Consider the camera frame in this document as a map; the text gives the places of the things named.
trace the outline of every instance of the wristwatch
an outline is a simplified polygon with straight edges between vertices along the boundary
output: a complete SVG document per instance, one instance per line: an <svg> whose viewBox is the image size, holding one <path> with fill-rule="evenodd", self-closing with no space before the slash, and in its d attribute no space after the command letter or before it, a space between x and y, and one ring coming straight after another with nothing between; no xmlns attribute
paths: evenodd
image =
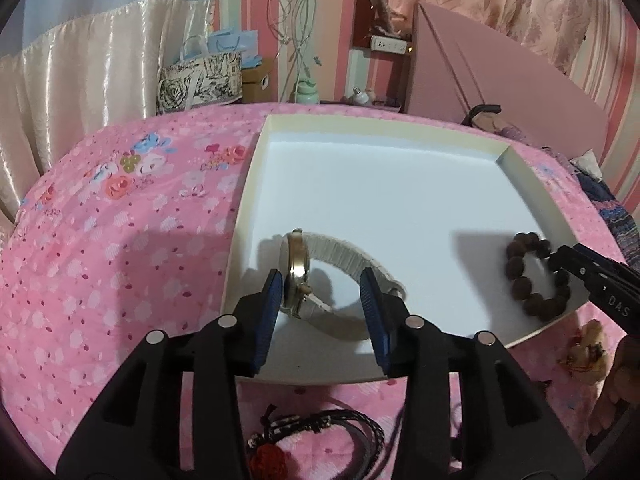
<svg viewBox="0 0 640 480"><path fill-rule="evenodd" d="M294 229L282 239L280 246L279 269L284 279L284 300L280 310L336 339L369 339L367 325L363 319L341 316L313 294L308 282L311 259L337 267L356 282L360 281L365 267L371 267L382 292L406 299L404 286L393 279L382 264L355 245L331 236Z"/></svg>

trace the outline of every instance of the wall switch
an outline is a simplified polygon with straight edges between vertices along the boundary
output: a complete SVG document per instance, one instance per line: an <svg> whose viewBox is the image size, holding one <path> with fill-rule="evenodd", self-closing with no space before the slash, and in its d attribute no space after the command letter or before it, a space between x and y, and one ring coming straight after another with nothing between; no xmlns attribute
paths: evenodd
<svg viewBox="0 0 640 480"><path fill-rule="evenodd" d="M406 54L407 42L405 40L398 40L398 38L372 36L371 49L379 52L390 52L392 54Z"/></svg>

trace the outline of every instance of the dark brown bracelet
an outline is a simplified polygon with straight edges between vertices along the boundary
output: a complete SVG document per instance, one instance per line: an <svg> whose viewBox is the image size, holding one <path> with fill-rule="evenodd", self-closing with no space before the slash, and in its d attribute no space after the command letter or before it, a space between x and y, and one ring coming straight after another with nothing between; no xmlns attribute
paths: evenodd
<svg viewBox="0 0 640 480"><path fill-rule="evenodd" d="M571 297L569 273L564 269L554 272L556 294L545 300L541 294L532 292L533 283L523 276L526 253L536 253L540 260L546 260L551 255L551 243L549 240L541 240L536 233L518 233L507 245L507 263L504 266L504 273L512 281L511 297L523 301L525 314L537 316L540 321L546 323L566 310L567 301Z"/></svg>

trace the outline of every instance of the watch face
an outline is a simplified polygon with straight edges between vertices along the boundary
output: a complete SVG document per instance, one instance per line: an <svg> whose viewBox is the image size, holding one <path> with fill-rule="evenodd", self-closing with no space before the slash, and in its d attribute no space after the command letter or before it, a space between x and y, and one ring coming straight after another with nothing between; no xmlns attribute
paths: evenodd
<svg viewBox="0 0 640 480"><path fill-rule="evenodd" d="M279 270L284 279L283 310L287 313L296 312L301 300L298 287L306 282L309 272L308 251L302 233L287 233L282 239Z"/></svg>

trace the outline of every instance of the white watch strap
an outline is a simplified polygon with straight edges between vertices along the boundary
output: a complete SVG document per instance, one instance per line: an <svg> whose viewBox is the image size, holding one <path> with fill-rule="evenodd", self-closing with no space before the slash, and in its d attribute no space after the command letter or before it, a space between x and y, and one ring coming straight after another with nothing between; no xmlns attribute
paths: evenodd
<svg viewBox="0 0 640 480"><path fill-rule="evenodd" d="M379 261L345 240L331 236L303 232L302 237L308 249L309 258L320 260L337 267L356 282L366 267L371 267L382 292L389 293L395 289L401 298L406 292L401 283L396 282ZM369 339L366 322L356 317L341 316L335 309L310 294L302 302L298 315L313 327L336 339L361 341Z"/></svg>

